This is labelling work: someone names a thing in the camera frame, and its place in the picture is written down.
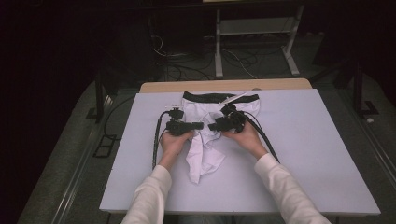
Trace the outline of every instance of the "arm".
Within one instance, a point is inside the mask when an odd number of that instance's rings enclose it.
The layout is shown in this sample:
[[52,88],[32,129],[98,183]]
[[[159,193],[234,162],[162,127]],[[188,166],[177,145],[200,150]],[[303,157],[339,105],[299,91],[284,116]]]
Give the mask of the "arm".
[[163,156],[151,175],[134,192],[131,208],[122,223],[163,223],[163,212],[172,186],[170,170],[193,132],[174,137],[164,133],[161,139]]
[[271,192],[286,223],[330,223],[314,206],[297,180],[262,145],[256,130],[246,122],[241,133],[224,132],[258,161],[254,167]]

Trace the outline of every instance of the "grey surface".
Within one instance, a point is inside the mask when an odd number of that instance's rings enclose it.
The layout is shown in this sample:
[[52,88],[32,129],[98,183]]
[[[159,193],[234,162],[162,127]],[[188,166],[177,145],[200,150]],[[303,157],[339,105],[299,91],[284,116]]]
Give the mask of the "grey surface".
[[[272,36],[265,40],[261,45],[249,46],[243,43],[254,42],[255,40],[244,39],[238,44],[229,44],[228,50],[232,50],[238,57],[244,57],[245,50],[260,50],[260,53],[271,53],[261,55],[258,61],[247,68],[247,70],[258,77],[292,77],[287,64],[280,51],[276,52],[281,45],[286,43],[287,37]],[[320,35],[298,36],[292,50],[294,60],[299,67],[302,77],[312,77],[314,74],[323,70],[323,67],[312,65],[312,60],[320,43]],[[239,46],[239,50],[230,47]],[[210,62],[213,53],[206,54],[200,61],[191,63],[181,63],[184,66],[200,68]],[[224,79],[247,79],[251,78],[242,68],[230,66],[224,62]],[[203,70],[214,76],[214,63]],[[193,70],[185,71],[189,78],[200,78],[200,75]],[[335,90],[332,87],[333,76],[321,79],[314,87],[319,89],[322,99],[327,106],[333,121],[341,134],[346,147],[358,169],[361,172],[369,190],[375,197],[382,214],[375,217],[341,217],[340,223],[396,223],[396,192],[388,181],[387,176],[379,165],[373,147],[361,130],[359,122],[364,119],[356,119],[351,114],[348,98],[351,94],[350,88],[344,91]],[[393,136],[396,134],[396,109],[384,97],[382,91],[369,77],[365,77],[363,87],[363,100],[370,100],[379,111],[379,115],[370,116],[374,119],[373,123],[368,124],[368,128],[373,131],[375,137],[388,152],[389,157],[395,161],[396,141]],[[114,100],[114,106],[122,102],[133,94],[128,91],[121,91]],[[20,223],[50,223],[53,219],[57,206],[64,195],[67,184],[76,170],[79,157],[83,148],[87,144],[88,135],[92,128],[97,125],[92,120],[85,120],[85,115],[89,108],[94,107],[94,88],[91,85],[81,96],[76,105],[64,132],[54,149],[43,175],[41,176],[36,188],[21,215]],[[120,136],[123,132],[123,125],[129,114],[132,101],[120,106],[108,121],[108,133],[116,133]],[[117,153],[117,146],[108,159],[90,158],[87,162],[87,169],[82,174],[79,189],[75,195],[73,204],[67,214],[65,223],[119,223],[123,215],[108,216],[107,213],[99,211],[99,203],[102,199],[103,189],[108,179],[114,157]],[[165,216],[168,223],[175,223],[174,217]]]

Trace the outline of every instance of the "white long-sleeve shirt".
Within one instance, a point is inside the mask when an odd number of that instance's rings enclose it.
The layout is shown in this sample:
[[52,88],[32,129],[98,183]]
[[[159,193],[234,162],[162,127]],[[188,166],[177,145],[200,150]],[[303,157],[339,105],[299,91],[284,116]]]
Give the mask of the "white long-sleeve shirt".
[[[271,192],[286,223],[330,223],[304,193],[297,180],[270,153],[257,161],[254,170]],[[136,189],[131,208],[122,223],[163,223],[165,201],[171,186],[169,172],[157,165]]]

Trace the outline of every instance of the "white cloth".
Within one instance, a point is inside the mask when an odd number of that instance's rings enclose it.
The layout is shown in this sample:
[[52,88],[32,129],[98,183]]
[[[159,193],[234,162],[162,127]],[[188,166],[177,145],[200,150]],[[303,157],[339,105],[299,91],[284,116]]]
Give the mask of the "white cloth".
[[[220,110],[224,105],[218,103],[196,103],[185,98],[182,99],[185,120],[187,122],[201,121],[204,123],[202,130],[195,131],[191,140],[189,154],[186,158],[190,166],[190,181],[195,184],[199,183],[201,175],[215,172],[225,159],[224,154],[212,147],[213,141],[220,138],[220,132],[210,131],[207,126],[215,123],[215,119],[223,117]],[[257,98],[253,102],[237,103],[235,106],[236,110],[246,111],[256,116],[259,113],[260,100]]]
[[[254,170],[273,195],[286,223],[330,224],[304,193],[297,180],[270,153],[256,162]],[[171,185],[169,172],[157,165],[151,176],[134,193],[131,208],[122,224],[163,223],[163,210]]]

